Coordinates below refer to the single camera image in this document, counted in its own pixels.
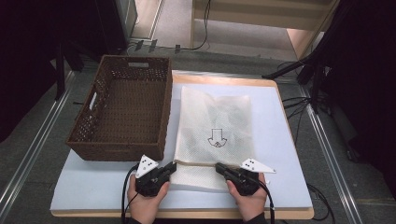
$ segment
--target white tag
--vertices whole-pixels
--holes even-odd
[[[137,168],[137,172],[135,175],[136,179],[150,172],[152,169],[154,169],[157,166],[158,166],[158,162],[150,159],[146,155],[143,155],[142,159],[140,159],[139,168]]]
[[[276,170],[274,170],[273,168],[270,168],[254,159],[247,159],[242,162],[241,168],[255,173],[276,173]]]

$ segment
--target metal rail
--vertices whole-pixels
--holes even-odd
[[[309,91],[302,86],[301,92],[303,96],[309,97]],[[358,207],[355,203],[355,199],[353,198],[349,186],[347,185],[347,182],[344,178],[343,172],[338,165],[337,159],[335,158],[335,155],[332,151],[332,146],[327,134],[324,131],[323,125],[321,124],[320,118],[317,114],[315,114],[311,106],[307,107],[307,112],[317,134],[320,147],[323,151],[327,165],[329,166],[329,170],[332,174],[334,184],[337,187],[341,202],[344,206],[344,209],[346,210],[346,216],[349,219],[349,223],[363,223],[361,214],[359,213]]]
[[[46,119],[38,130],[35,139],[29,146],[29,149],[26,151],[26,154],[23,157],[17,171],[7,183],[6,188],[3,190],[0,198],[0,223],[5,222],[12,204],[14,204],[19,192],[21,191],[23,183],[32,170],[35,160],[37,159],[41,148],[43,147],[47,137],[50,134],[50,131],[52,130],[53,124],[59,117],[59,114],[64,107],[64,103],[67,100],[74,80],[75,74],[73,72],[69,72],[65,81],[66,91],[62,97],[52,105]]]

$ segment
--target person's left hand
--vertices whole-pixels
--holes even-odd
[[[129,178],[128,202],[136,195],[135,176]],[[169,182],[161,187],[158,195],[155,197],[144,197],[138,194],[129,204],[131,217],[142,224],[151,224],[158,212],[158,206],[165,197],[169,189]]]

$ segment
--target black cloth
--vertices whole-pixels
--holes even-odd
[[[264,213],[261,213],[258,216],[254,217],[253,219],[251,219],[245,223],[246,224],[266,224],[267,221],[265,220]]]
[[[130,224],[141,224],[140,222],[136,221],[131,217]],[[259,214],[258,216],[254,217],[253,219],[245,222],[246,224],[266,224],[267,221],[265,220],[264,213]]]

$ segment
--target person's right hand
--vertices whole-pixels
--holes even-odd
[[[259,180],[265,184],[263,173],[259,173]],[[235,203],[238,205],[239,212],[244,222],[264,212],[267,193],[263,188],[259,188],[253,195],[241,196],[231,180],[227,180],[227,186],[230,194],[235,198]]]

